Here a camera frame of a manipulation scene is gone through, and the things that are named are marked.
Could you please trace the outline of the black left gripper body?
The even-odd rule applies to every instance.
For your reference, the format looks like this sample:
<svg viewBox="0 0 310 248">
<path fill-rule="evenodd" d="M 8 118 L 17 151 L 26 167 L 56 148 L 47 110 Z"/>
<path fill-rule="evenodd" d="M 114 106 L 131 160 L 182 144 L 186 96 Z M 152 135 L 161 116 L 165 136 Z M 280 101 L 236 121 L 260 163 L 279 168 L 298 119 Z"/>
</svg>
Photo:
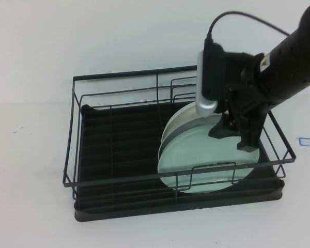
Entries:
<svg viewBox="0 0 310 248">
<path fill-rule="evenodd" d="M 217 50 L 216 68 L 220 77 L 217 85 L 220 93 L 216 108 L 218 114 L 229 108 L 241 115 L 268 113 L 268 100 L 260 82 L 259 65 L 263 58 L 263 53 L 251 55 Z"/>
</svg>

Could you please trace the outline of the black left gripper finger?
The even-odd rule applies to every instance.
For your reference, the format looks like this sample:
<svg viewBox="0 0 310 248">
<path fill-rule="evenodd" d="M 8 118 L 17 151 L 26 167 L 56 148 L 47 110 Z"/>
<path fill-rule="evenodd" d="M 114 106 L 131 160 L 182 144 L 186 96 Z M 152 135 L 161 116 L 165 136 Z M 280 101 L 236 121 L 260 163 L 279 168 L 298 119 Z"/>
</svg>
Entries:
<svg viewBox="0 0 310 248">
<path fill-rule="evenodd" d="M 208 136 L 217 139 L 239 136 L 239 131 L 232 115 L 223 113 L 219 122 L 208 132 Z"/>
<path fill-rule="evenodd" d="M 259 139 L 265 123 L 266 114 L 256 117 L 245 117 L 242 114 L 231 111 L 233 116 L 232 131 L 241 137 L 237 149 L 245 152 L 253 152 L 259 148 Z"/>
</svg>

